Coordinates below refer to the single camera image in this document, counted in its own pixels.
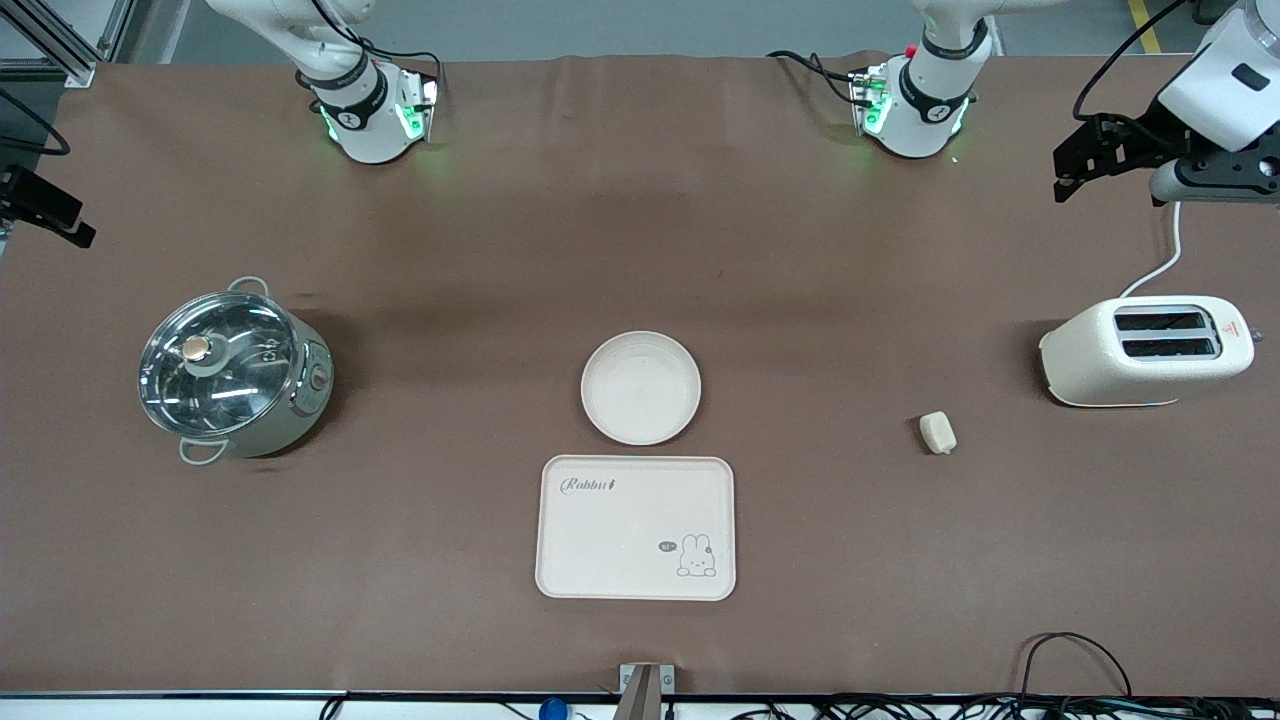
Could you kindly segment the cream round plate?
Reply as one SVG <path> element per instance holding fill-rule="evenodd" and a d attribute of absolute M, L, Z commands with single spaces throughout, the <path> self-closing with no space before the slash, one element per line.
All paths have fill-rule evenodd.
<path fill-rule="evenodd" d="M 589 421 L 618 443 L 649 447 L 682 434 L 701 405 L 692 354 L 653 331 L 630 331 L 596 347 L 582 369 L 580 400 Z"/>

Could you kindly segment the cream rabbit print tray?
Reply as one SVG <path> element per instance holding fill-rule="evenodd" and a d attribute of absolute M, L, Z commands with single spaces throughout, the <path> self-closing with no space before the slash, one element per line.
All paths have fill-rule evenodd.
<path fill-rule="evenodd" d="M 557 600 L 728 598 L 732 468 L 719 457 L 553 457 L 541 471 L 534 578 Z"/>

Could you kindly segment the glass pot lid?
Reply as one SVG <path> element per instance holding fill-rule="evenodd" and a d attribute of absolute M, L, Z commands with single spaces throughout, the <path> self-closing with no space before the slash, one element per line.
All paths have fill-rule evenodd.
<path fill-rule="evenodd" d="M 260 293 L 228 290 L 193 299 L 143 345 L 141 406 L 156 427 L 175 436 L 234 433 L 284 395 L 296 343 L 293 322 Z"/>

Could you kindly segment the cream two-slot toaster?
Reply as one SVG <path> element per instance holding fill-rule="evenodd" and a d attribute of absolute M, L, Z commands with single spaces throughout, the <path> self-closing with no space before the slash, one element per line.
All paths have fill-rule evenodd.
<path fill-rule="evenodd" d="M 1158 407 L 1240 375 L 1254 360 L 1242 311 L 1207 295 L 1111 299 L 1046 333 L 1048 392 L 1074 407 Z"/>

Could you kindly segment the steel electric cooking pot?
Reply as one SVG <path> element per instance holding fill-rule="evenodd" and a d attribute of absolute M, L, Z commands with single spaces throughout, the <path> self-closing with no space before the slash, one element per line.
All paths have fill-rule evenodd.
<path fill-rule="evenodd" d="M 268 282 L 244 275 L 224 291 L 260 293 L 285 311 L 294 324 L 294 370 L 284 395 L 260 419 L 228 436 L 192 439 L 175 436 L 178 454 L 191 466 L 207 466 L 225 459 L 261 457 L 278 454 L 302 439 L 329 405 L 335 368 L 328 342 L 300 316 L 283 307 L 271 295 Z"/>

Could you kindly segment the brown table mat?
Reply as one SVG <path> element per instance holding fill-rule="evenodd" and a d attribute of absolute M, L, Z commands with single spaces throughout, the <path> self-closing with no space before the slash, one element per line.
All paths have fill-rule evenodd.
<path fill-rule="evenodd" d="M 457 63 L 433 142 L 347 159 L 283 65 L 108 65 L 41 172 L 96 227 L 0 258 L 0 691 L 996 692 L 1078 632 L 1140 694 L 1280 696 L 1280 211 L 1188 208 L 1149 286 L 1233 301 L 1252 366 L 1167 407 L 1043 391 L 1037 343 L 1162 261 L 1142 173 L 1056 204 L 1094 69 L 987 65 L 900 161 L 764 59 Z M 191 466 L 145 342 L 244 275 L 332 351 L 278 454 Z M 626 331 L 692 351 L 668 454 L 735 474 L 719 602 L 534 579 L 540 475 Z M 943 411 L 957 447 L 931 454 Z"/>

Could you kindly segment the aluminium frame profile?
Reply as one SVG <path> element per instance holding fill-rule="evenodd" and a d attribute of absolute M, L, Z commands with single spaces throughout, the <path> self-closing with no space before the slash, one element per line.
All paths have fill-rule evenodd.
<path fill-rule="evenodd" d="M 0 0 L 0 74 L 87 88 L 122 54 L 138 0 Z"/>

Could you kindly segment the metal table edge bracket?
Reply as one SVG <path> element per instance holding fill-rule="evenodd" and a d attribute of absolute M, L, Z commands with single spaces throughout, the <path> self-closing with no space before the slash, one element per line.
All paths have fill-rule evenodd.
<path fill-rule="evenodd" d="M 623 664 L 618 679 L 613 720 L 676 720 L 673 664 Z"/>

